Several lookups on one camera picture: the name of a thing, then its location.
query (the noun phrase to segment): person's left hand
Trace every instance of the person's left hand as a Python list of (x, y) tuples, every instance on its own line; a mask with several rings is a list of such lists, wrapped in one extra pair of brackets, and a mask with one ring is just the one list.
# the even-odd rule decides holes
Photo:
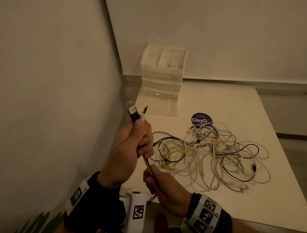
[(154, 154), (153, 140), (151, 125), (146, 120), (130, 121), (117, 132), (97, 181), (106, 188), (121, 186), (132, 175), (141, 155), (148, 158)]

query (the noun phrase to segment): person's right hand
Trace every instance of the person's right hand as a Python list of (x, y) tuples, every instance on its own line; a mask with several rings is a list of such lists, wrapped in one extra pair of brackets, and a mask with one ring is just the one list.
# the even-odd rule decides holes
[(188, 212), (192, 194), (188, 192), (172, 174), (161, 172), (156, 165), (151, 165), (153, 176), (148, 169), (144, 171), (143, 181), (146, 183), (151, 194), (156, 193), (160, 204), (171, 214), (185, 217)]

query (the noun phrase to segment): table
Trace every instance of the table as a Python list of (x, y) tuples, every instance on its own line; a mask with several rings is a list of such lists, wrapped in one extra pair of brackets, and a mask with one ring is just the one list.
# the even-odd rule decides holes
[[(192, 126), (191, 117), (195, 113), (208, 114), (213, 121), (224, 123), (238, 141), (257, 142), (270, 153), (270, 157), (264, 160), (271, 173), (268, 183), (249, 185), (249, 190), (244, 193), (234, 192), (222, 185), (218, 190), (205, 194), (234, 218), (307, 231), (306, 200), (255, 88), (249, 85), (183, 81), (178, 115), (147, 115), (146, 118), (153, 132), (164, 131), (183, 139)], [(154, 141), (160, 138), (161, 135), (157, 135)], [(211, 170), (210, 164), (205, 161), (203, 166)], [(131, 189), (150, 194), (142, 180), (145, 168), (143, 159), (139, 159), (134, 173), (122, 185), (121, 194)], [(267, 176), (262, 171), (256, 174), (259, 179)], [(189, 179), (180, 176), (176, 176), (176, 179), (188, 191), (194, 192), (189, 186)]]

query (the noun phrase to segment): red shoe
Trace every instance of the red shoe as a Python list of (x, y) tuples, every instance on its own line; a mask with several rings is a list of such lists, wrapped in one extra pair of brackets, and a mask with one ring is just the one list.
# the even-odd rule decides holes
[(169, 224), (164, 214), (160, 214), (157, 217), (155, 224), (155, 233), (163, 233), (169, 229)]

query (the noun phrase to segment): tangled cable pile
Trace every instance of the tangled cable pile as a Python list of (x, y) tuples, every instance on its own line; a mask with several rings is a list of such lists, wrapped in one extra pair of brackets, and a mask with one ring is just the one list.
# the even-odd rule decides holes
[[(218, 130), (215, 124), (222, 124), (226, 129)], [(251, 142), (237, 142), (228, 128), (220, 122), (202, 123), (191, 127), (185, 138), (167, 134), (153, 144), (158, 146), (156, 159), (160, 167), (169, 170), (173, 176), (189, 176), (193, 189), (197, 192), (217, 190), (221, 184), (236, 192), (249, 189), (246, 183), (255, 185), (270, 181), (270, 172), (263, 165), (269, 152), (262, 145)], [(265, 156), (260, 156), (260, 148)], [(208, 171), (203, 168), (204, 160), (211, 158), (213, 178), (206, 183)], [(265, 180), (257, 180), (256, 173), (264, 168), (267, 172)]]

